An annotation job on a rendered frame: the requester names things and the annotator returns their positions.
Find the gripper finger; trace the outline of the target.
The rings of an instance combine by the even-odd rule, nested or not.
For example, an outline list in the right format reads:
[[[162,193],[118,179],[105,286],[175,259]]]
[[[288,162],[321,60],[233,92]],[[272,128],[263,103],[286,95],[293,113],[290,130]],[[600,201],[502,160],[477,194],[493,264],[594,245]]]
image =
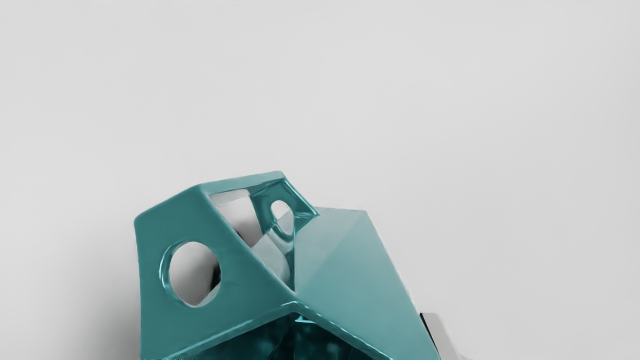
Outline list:
[[[450,337],[442,318],[434,312],[421,312],[420,317],[438,351],[440,360],[473,360],[462,355]]]

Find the teal faceted mug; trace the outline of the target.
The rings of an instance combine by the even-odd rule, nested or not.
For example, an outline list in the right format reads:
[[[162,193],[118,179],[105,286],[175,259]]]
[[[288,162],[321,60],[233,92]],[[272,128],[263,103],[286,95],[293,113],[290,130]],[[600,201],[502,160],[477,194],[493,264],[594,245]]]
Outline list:
[[[313,207],[280,171],[189,187],[134,221],[140,360],[441,360],[363,210]],[[205,246],[221,281],[176,294],[170,263]]]

